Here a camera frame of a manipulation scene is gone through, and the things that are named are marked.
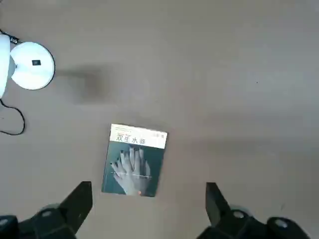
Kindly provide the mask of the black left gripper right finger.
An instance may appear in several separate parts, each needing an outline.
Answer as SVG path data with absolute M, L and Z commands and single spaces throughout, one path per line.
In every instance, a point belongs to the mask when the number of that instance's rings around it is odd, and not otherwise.
M 232 209 L 215 182 L 207 182 L 205 208 L 210 221 L 199 239 L 308 239 L 293 220 L 270 217 L 258 221 L 241 209 Z

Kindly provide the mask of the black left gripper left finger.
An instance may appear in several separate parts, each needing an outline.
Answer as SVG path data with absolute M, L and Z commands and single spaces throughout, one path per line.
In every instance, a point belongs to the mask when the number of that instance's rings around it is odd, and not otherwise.
M 15 215 L 0 217 L 2 239 L 75 239 L 93 207 L 92 182 L 82 181 L 60 204 L 48 205 L 19 222 Z

